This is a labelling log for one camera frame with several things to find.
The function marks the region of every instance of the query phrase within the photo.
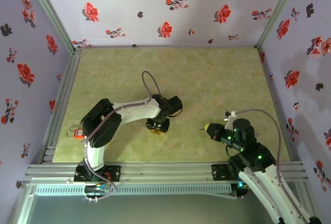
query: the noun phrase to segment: floral wallpaper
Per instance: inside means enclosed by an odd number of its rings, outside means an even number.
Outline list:
[[[261,49],[285,135],[331,220],[331,0],[289,0]]]
[[[50,2],[75,47],[253,46],[278,0]],[[280,37],[286,28],[284,22]]]
[[[43,145],[69,52],[38,0],[3,0],[0,15],[0,224]]]

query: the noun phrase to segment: ventilation grille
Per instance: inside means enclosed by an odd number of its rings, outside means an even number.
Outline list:
[[[204,193],[230,193],[230,184],[191,185],[118,185],[116,195],[188,195]],[[84,185],[39,185],[39,196],[77,196],[84,194]]]
[[[38,185],[38,196],[81,196],[84,194],[84,185]]]

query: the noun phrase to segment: white arm segment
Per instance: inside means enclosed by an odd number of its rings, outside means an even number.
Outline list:
[[[258,177],[248,167],[246,167],[243,172],[239,172],[239,177],[249,186],[256,197],[259,198],[260,202],[267,209],[273,223],[278,224],[279,218],[281,217],[279,208]]]
[[[117,109],[118,107],[128,104],[147,102],[147,100],[148,98],[142,101],[134,101],[129,103],[114,103],[113,109]],[[155,99],[152,99],[149,103],[144,105],[123,108],[118,110],[116,113],[121,115],[121,126],[125,123],[140,119],[154,118],[160,113],[160,108],[158,102]],[[88,162],[94,171],[97,171],[104,166],[104,149],[105,145],[99,148],[92,148],[89,143],[87,145]]]
[[[292,206],[291,201],[283,191],[282,187],[278,185],[277,171],[275,165],[271,165],[267,167],[264,173],[261,171],[255,172],[255,175],[261,180],[261,182],[264,184],[264,186],[270,193],[271,197],[274,199],[275,203],[279,207],[283,220],[286,224],[305,223],[302,219],[302,216],[300,217],[297,211],[295,210],[295,208]],[[289,186],[284,181],[283,177],[281,178],[282,178],[283,186],[285,187],[286,191],[289,193],[293,202],[298,207],[298,209],[300,209],[300,212],[302,213],[306,221],[309,223],[309,218],[311,217],[311,215],[300,205],[300,203],[298,202],[298,200],[290,190]]]
[[[237,115],[235,111],[231,111],[231,115],[228,117],[228,122],[225,125],[224,129],[228,129],[233,131],[233,122],[237,119]]]

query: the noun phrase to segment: enclosure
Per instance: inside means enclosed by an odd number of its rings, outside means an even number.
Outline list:
[[[331,0],[3,0],[2,8],[0,223],[272,223],[254,194],[217,197],[239,181],[215,181],[212,166],[229,157],[201,130],[247,109],[277,119],[282,175],[329,223]],[[89,203],[74,183],[84,146],[71,133],[101,99],[145,99],[145,70],[183,111],[161,135],[146,120],[120,126],[104,154],[121,166],[118,192]],[[240,117],[276,158],[273,122]]]

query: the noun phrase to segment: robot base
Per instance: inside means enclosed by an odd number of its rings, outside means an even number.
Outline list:
[[[97,170],[96,173],[109,179],[112,182],[119,182],[119,177],[121,175],[121,167],[105,165],[101,169]],[[100,178],[92,174],[91,171],[87,170],[85,165],[79,165],[76,167],[73,181],[75,183],[102,182]]]

